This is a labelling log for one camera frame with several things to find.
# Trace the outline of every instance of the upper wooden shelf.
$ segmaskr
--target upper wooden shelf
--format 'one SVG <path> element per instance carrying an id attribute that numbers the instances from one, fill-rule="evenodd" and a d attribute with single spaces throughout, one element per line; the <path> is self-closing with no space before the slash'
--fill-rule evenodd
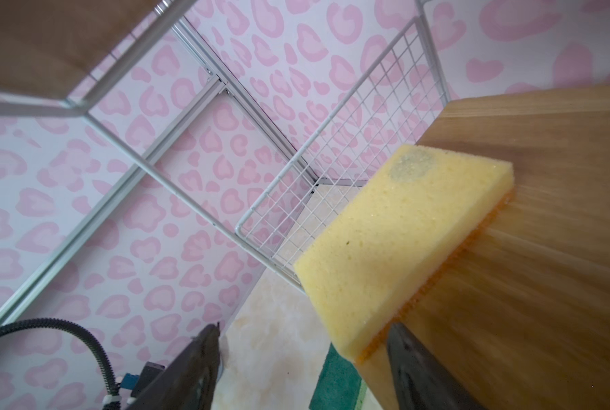
<path id="1" fill-rule="evenodd" d="M 0 0 L 0 92 L 65 98 L 158 0 Z"/>
<path id="2" fill-rule="evenodd" d="M 404 323 L 488 409 L 610 409 L 610 86 L 453 101 L 419 143 L 516 193 Z M 385 347 L 357 368 L 398 409 Z"/>

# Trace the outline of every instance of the wire mesh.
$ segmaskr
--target wire mesh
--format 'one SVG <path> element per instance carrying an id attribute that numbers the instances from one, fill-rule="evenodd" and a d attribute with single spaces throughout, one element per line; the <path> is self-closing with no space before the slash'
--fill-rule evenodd
<path id="1" fill-rule="evenodd" d="M 415 144 L 443 108 L 445 87 L 430 54 L 434 48 L 419 36 L 425 26 L 418 17 L 410 25 L 313 142 L 298 151 L 318 180 L 309 183 L 306 169 L 288 164 L 237 226 L 237 235 L 296 281 L 293 263 L 393 152 Z"/>

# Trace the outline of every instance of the yellow sponge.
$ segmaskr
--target yellow sponge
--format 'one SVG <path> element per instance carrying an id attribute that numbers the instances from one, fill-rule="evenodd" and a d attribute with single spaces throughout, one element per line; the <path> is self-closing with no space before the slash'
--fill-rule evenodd
<path id="1" fill-rule="evenodd" d="M 365 352 L 513 185 L 509 162 L 401 146 L 294 265 L 339 354 Z"/>

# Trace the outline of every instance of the marble floor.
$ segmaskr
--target marble floor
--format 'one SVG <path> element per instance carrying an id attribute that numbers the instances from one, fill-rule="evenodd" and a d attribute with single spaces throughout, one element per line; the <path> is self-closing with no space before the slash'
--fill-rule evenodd
<path id="1" fill-rule="evenodd" d="M 359 189 L 317 187 L 276 259 L 291 268 Z M 225 369 L 212 409 L 307 409 L 329 346 L 309 299 L 266 270 L 221 340 Z M 362 409 L 382 410 L 368 390 Z"/>

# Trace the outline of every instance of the black cable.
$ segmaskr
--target black cable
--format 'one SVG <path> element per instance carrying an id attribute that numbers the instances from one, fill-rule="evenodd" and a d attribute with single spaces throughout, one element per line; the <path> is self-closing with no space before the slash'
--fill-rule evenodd
<path id="1" fill-rule="evenodd" d="M 102 376 L 104 378 L 104 385 L 107 389 L 107 393 L 111 394 L 112 396 L 119 395 L 120 386 L 116 383 L 116 377 L 113 374 L 113 369 L 111 368 L 111 363 L 109 363 L 107 353 L 104 351 L 102 345 L 99 343 L 99 341 L 97 341 L 96 337 L 93 336 L 91 332 L 76 323 L 69 322 L 63 319 L 54 319 L 52 317 L 41 317 L 37 319 L 21 320 L 19 322 L 0 326 L 0 337 L 21 330 L 38 328 L 56 329 L 68 332 L 72 336 L 75 336 L 76 338 L 81 340 L 86 345 L 86 347 L 88 347 L 91 353 L 93 353 L 93 356 L 96 357 L 97 365 L 99 365 L 99 368 L 102 372 Z M 106 406 L 104 406 L 104 409 L 120 409 L 120 401 L 114 401 L 110 404 L 107 404 Z"/>

